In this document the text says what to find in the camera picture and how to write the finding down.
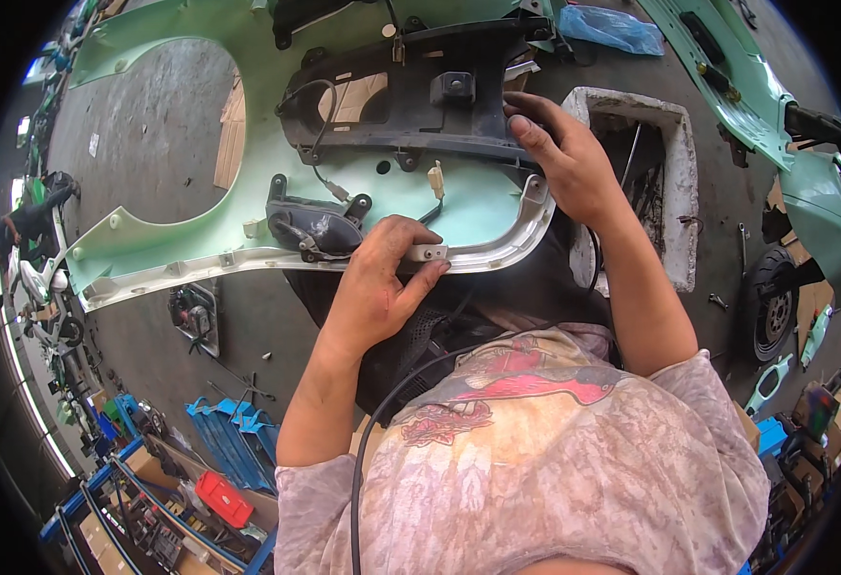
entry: workshop floor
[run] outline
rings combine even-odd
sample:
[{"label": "workshop floor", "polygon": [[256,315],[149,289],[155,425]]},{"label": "workshop floor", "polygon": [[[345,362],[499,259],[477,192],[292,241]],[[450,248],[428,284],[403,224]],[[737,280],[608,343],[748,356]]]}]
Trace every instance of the workshop floor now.
[{"label": "workshop floor", "polygon": [[[146,2],[132,0],[127,9]],[[592,0],[585,4],[629,11],[648,20],[636,3]],[[775,8],[749,0],[759,29],[753,31],[772,70],[801,106],[838,113],[817,65]],[[699,204],[704,228],[698,243],[695,290],[682,295],[700,344],[712,354],[724,351],[734,306],[728,312],[708,302],[718,292],[732,304],[740,278],[737,223],[752,230],[749,260],[766,249],[760,238],[760,212],[772,187],[775,168],[756,155],[749,168],[734,167],[729,149],[716,130],[714,115],[685,74],[675,54],[641,57],[595,45],[575,45],[579,57],[595,64],[562,66],[541,58],[542,71],[527,90],[560,101],[574,86],[600,86],[647,94],[688,109],[699,174]],[[74,238],[116,206],[141,219],[171,223],[204,213],[225,190],[212,184],[219,145],[219,115],[231,86],[232,61],[221,48],[201,40],[165,44],[134,64],[125,75],[104,78],[70,91],[63,100],[49,148],[48,165],[81,182],[81,202],[66,208],[68,233]],[[99,135],[95,157],[88,153]],[[723,286],[734,286],[724,292]],[[187,355],[189,340],[172,326],[166,292],[150,293],[111,305],[89,317],[87,327],[104,353],[101,371],[113,368],[127,389],[146,398],[167,416],[205,458],[211,456],[196,437],[184,404],[199,396],[222,399],[207,380],[234,397],[242,385],[205,355]],[[257,372],[259,388],[276,403],[257,398],[275,421],[283,413],[308,359],[317,329],[278,271],[249,271],[220,281],[222,316],[220,359],[237,374]],[[788,350],[794,347],[788,342]],[[269,361],[261,359],[272,352]],[[741,404],[756,374],[714,366]],[[807,374],[796,366],[768,407],[793,407],[807,381],[828,378],[841,365],[841,313],[832,319],[823,349]]]}]

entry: t-shirt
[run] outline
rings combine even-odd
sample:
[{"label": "t-shirt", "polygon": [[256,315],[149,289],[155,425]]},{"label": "t-shirt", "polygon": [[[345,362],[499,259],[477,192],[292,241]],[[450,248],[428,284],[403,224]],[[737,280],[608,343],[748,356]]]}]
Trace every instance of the t-shirt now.
[{"label": "t-shirt", "polygon": [[[706,350],[648,378],[585,324],[483,345],[411,401],[359,502],[366,573],[512,573],[569,557],[734,575],[769,481]],[[278,467],[277,573],[347,573],[355,458]]]}]

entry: red box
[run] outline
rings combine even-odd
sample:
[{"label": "red box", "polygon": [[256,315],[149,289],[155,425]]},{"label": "red box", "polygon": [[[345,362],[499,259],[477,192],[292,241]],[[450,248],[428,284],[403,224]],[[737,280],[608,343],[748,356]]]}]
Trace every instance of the red box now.
[{"label": "red box", "polygon": [[235,529],[243,528],[253,512],[253,507],[244,500],[238,489],[218,473],[204,471],[196,480],[193,490],[199,499]]}]

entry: mint green scooter panel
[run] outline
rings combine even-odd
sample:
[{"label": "mint green scooter panel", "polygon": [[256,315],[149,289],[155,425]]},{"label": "mint green scooter panel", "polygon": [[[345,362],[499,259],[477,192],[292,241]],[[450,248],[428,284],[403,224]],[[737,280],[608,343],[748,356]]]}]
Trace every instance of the mint green scooter panel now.
[{"label": "mint green scooter panel", "polygon": [[[394,4],[400,17],[414,15],[430,27],[440,27],[497,19],[518,2],[396,0]],[[126,72],[142,54],[166,41],[192,38],[219,44],[229,52],[242,75],[245,142],[241,166],[230,190],[207,213],[177,224],[150,224],[119,207],[79,238],[70,247],[68,257],[73,289],[78,293],[98,279],[162,269],[174,262],[179,264],[173,266],[174,273],[179,273],[184,263],[193,268],[193,261],[252,249],[267,254],[262,267],[315,268],[303,264],[298,253],[280,249],[269,234],[251,239],[242,231],[242,223],[265,217],[268,183],[276,173],[287,176],[291,196],[333,200],[311,173],[311,167],[303,166],[289,146],[274,108],[308,49],[323,46],[329,52],[339,53],[383,40],[380,31],[388,21],[382,2],[356,2],[295,33],[292,47],[283,52],[274,45],[272,19],[267,10],[251,9],[250,0],[161,0],[93,27],[76,57],[69,83],[72,88]],[[393,169],[384,176],[378,175],[376,164],[391,159],[391,154],[384,153],[339,153],[331,155],[320,167],[325,178],[351,194],[368,193],[372,197],[373,206],[364,222],[366,228],[391,213],[416,218],[436,205],[426,178],[434,159],[442,160],[446,199],[443,213],[430,227],[444,238],[444,243],[460,249],[469,247],[466,251],[473,252],[473,247],[493,244],[518,227],[522,211],[520,189],[499,167],[447,154],[426,154],[415,172]],[[553,201],[547,194],[539,197],[550,219]],[[541,221],[543,214],[530,215],[539,223],[523,222],[525,229],[517,230],[519,233],[509,242],[512,245],[505,242],[505,247],[514,252],[512,257],[496,255],[483,267],[462,267],[453,260],[453,271],[498,269],[521,259],[534,247],[531,240],[541,239],[547,225],[547,220]],[[523,244],[526,248],[520,251]],[[326,268],[342,269],[344,265]],[[134,294],[146,289],[129,285],[136,290]],[[110,282],[107,287],[115,289]],[[161,289],[161,282],[154,283],[152,289]],[[105,298],[102,305],[110,301]]]},{"label": "mint green scooter panel", "polygon": [[[794,162],[786,151],[791,141],[784,131],[784,107],[794,97],[788,93],[727,0],[637,0],[679,55],[691,81],[704,96],[714,115],[740,142],[764,155],[782,171]],[[742,98],[734,103],[708,86],[696,65],[711,65],[691,33],[679,20],[694,12],[714,36],[726,57],[718,68],[730,78]]]},{"label": "mint green scooter panel", "polygon": [[787,217],[817,260],[841,308],[841,175],[831,154],[789,152],[794,165],[779,172]]}]

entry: blue plastic bag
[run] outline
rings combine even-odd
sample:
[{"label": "blue plastic bag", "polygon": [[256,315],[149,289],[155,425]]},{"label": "blue plastic bag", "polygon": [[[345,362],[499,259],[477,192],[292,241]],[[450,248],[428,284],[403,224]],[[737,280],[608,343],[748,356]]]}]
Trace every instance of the blue plastic bag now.
[{"label": "blue plastic bag", "polygon": [[596,6],[564,6],[558,22],[561,34],[632,54],[663,55],[663,34],[656,24],[630,14]]}]

